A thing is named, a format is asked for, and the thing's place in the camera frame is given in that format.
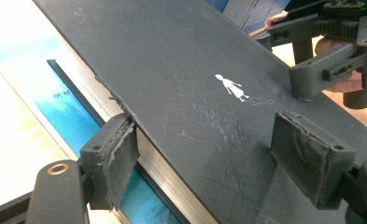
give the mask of white stick figure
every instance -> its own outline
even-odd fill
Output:
[[[215,77],[218,80],[220,80],[220,81],[223,82],[223,85],[227,89],[227,91],[229,92],[229,94],[232,94],[233,93],[236,96],[236,98],[238,98],[238,99],[241,100],[241,102],[244,102],[245,101],[245,99],[242,99],[241,97],[249,98],[249,96],[244,95],[244,92],[241,89],[239,89],[238,87],[236,87],[236,86],[241,87],[242,86],[241,84],[234,83],[231,80],[229,80],[227,78],[224,78],[222,75],[219,75],[219,74],[215,75]]]

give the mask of blue panel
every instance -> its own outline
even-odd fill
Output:
[[[33,100],[64,141],[79,156],[80,149],[99,130],[99,125],[76,96],[49,67],[59,49],[57,37],[18,45],[0,46],[0,62],[25,85]]]
[[[139,173],[134,171],[121,200],[121,211],[124,211],[125,216],[132,223],[179,223],[170,210],[160,204],[163,204],[161,199],[148,186],[148,183],[143,181]]]
[[[60,50],[57,36],[0,46],[0,62],[21,81],[26,94],[79,156],[100,126],[50,68]],[[143,177],[134,171],[120,209],[133,223],[179,223]]]
[[[209,5],[217,9],[219,12],[223,12],[229,0],[205,0]]]

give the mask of white sticker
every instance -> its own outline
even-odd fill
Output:
[[[224,87],[227,89],[230,95],[234,95],[241,102],[249,102],[253,105],[273,105],[275,103],[274,100],[266,100],[259,97],[250,97],[245,95],[244,91],[239,89],[238,87],[242,87],[241,84],[235,83],[227,78],[224,78],[222,75],[215,75],[215,77],[223,82]]]

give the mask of black board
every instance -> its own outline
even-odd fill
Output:
[[[275,112],[311,119],[358,162],[367,128],[324,95],[294,99],[288,67],[205,1],[35,3],[217,221],[345,221],[344,204],[318,211],[275,165]]]

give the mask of black clamp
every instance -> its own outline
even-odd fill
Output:
[[[296,65],[289,70],[292,95],[312,101],[323,90],[362,73],[362,90],[344,94],[344,104],[353,109],[367,107],[367,9],[325,7],[326,1],[299,8],[254,38],[266,48],[292,43]],[[347,18],[347,12],[354,18]],[[313,58],[313,37],[325,35],[343,44]]]
[[[38,172],[25,223],[89,223],[87,203],[92,210],[120,208],[139,158],[132,121],[110,119],[80,154]]]
[[[344,199],[346,223],[367,223],[367,161],[358,166],[350,145],[301,115],[277,112],[271,154],[317,209],[338,209]]]

